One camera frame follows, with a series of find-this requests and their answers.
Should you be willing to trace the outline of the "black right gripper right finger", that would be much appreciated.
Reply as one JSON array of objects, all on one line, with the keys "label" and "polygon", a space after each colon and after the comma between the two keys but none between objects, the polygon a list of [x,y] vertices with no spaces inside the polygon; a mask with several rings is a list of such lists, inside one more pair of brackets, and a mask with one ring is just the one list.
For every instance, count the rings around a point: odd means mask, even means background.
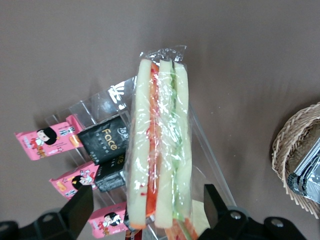
[{"label": "black right gripper right finger", "polygon": [[200,240],[250,240],[249,218],[238,209],[227,207],[213,184],[204,185],[204,212],[209,228]]}]

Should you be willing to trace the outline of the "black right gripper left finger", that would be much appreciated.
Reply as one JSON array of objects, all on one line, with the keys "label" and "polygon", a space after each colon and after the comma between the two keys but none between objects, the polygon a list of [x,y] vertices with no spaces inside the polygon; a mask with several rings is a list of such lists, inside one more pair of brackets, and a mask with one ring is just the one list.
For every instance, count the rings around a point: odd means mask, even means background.
[{"label": "black right gripper left finger", "polygon": [[91,186],[82,186],[58,211],[41,215],[19,230],[21,240],[76,240],[94,209]]}]

